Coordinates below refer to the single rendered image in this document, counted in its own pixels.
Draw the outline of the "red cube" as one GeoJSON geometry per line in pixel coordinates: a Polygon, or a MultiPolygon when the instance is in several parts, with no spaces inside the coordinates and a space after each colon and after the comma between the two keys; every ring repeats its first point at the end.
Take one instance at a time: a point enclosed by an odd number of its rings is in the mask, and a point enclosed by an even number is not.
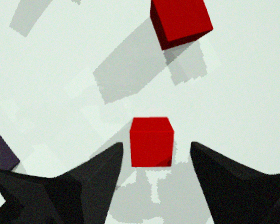
{"type": "Polygon", "coordinates": [[[175,131],[167,117],[134,117],[131,167],[171,167],[175,131]]]}
{"type": "Polygon", "coordinates": [[[204,0],[151,0],[150,19],[161,51],[214,31],[204,0]]]}

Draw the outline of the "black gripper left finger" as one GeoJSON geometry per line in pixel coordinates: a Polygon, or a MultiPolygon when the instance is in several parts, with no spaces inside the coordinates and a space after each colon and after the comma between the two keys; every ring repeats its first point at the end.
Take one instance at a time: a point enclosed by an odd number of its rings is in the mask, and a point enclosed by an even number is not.
{"type": "Polygon", "coordinates": [[[2,198],[50,214],[57,224],[104,224],[124,156],[116,142],[59,177],[27,176],[0,168],[2,198]]]}

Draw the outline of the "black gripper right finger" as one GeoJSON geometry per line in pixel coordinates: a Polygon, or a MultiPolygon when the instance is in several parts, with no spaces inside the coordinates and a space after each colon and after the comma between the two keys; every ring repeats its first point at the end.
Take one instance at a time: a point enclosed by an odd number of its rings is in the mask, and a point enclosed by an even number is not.
{"type": "Polygon", "coordinates": [[[262,173],[197,141],[190,154],[214,224],[266,224],[279,209],[280,173],[262,173]]]}

